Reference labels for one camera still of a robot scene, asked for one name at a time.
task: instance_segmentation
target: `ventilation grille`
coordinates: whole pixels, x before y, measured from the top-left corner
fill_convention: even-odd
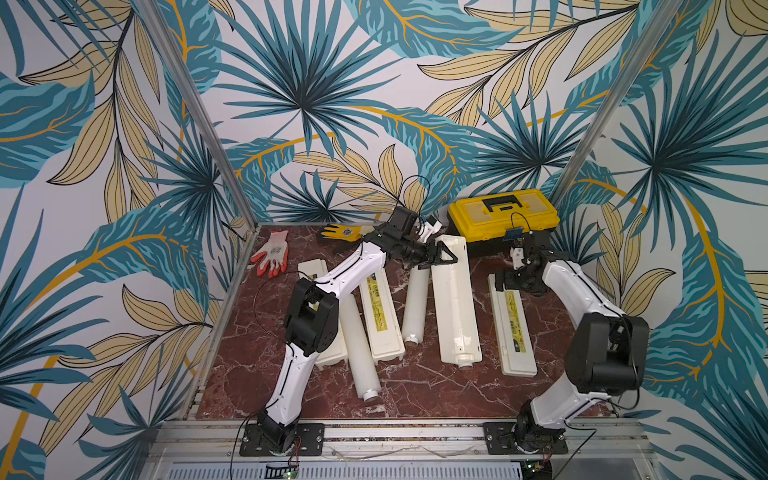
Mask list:
[[[233,480],[264,478],[263,464],[235,463]],[[229,463],[174,463],[167,480],[229,480]],[[299,478],[312,480],[521,480],[516,462],[301,462]]]

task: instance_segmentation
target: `yellow label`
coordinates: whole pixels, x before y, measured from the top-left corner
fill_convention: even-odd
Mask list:
[[[507,290],[504,292],[507,298],[507,311],[509,312],[509,322],[512,324],[512,339],[515,342],[515,351],[525,353],[525,342],[523,342],[523,331],[520,328],[520,316],[518,315],[518,303],[515,302],[515,292]]]
[[[376,322],[376,332],[386,330],[386,319],[384,318],[384,306],[382,297],[379,294],[379,284],[376,282],[376,276],[368,277],[368,291],[371,293],[371,305],[373,306],[373,319]]]

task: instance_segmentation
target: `red glove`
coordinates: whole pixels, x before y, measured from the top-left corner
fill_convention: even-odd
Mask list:
[[[287,237],[288,230],[270,232],[270,239],[250,258],[250,261],[253,263],[261,260],[261,263],[256,267],[256,275],[264,275],[267,268],[270,269],[269,278],[278,276],[280,271],[286,271],[286,268],[288,268]]]

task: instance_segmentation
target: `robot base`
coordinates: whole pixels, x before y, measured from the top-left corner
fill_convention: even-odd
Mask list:
[[[243,442],[240,444],[241,457],[264,457],[268,455],[285,456],[292,455],[296,444],[300,443],[301,450],[298,455],[305,457],[319,457],[323,452],[323,433],[325,425],[322,423],[299,423],[296,431],[288,442],[284,451],[278,452],[275,444],[264,434],[258,424],[246,425],[243,434]]]

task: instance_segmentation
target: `toolbox lid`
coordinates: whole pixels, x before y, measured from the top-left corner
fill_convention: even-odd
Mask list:
[[[560,223],[558,211],[534,188],[465,198],[451,204],[448,212],[467,242],[503,237],[515,227],[527,232],[555,228]]]

